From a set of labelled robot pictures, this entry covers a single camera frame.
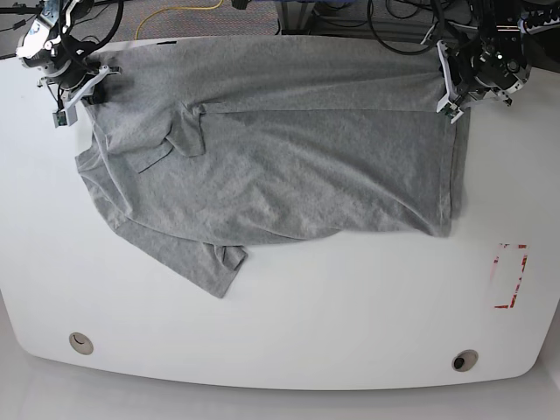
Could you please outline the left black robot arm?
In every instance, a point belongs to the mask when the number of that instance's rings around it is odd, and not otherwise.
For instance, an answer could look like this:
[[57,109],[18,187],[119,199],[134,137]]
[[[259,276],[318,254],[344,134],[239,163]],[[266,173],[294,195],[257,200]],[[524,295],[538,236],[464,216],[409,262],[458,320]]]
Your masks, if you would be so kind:
[[436,50],[444,77],[445,93],[437,112],[455,123],[466,109],[482,102],[512,103],[511,95],[529,80],[531,64],[524,40],[559,33],[559,2],[469,1],[476,30],[472,36],[447,19],[441,1],[428,8],[434,22],[417,51],[400,50],[377,34],[373,25],[374,3],[367,3],[367,26],[378,43],[392,53],[417,56]]

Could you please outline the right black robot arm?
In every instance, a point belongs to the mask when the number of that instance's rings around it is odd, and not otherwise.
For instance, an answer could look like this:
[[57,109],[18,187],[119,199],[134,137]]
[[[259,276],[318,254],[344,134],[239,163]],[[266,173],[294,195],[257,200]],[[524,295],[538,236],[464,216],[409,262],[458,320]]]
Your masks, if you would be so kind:
[[24,67],[37,68],[44,73],[38,82],[41,88],[57,88],[52,94],[57,105],[53,112],[57,127],[75,122],[79,102],[102,102],[104,96],[99,84],[106,77],[122,72],[118,66],[103,65],[88,58],[115,36],[123,18],[123,1],[116,3],[115,20],[103,39],[79,40],[72,35],[72,30],[94,5],[93,1],[44,1],[16,49],[16,57]]

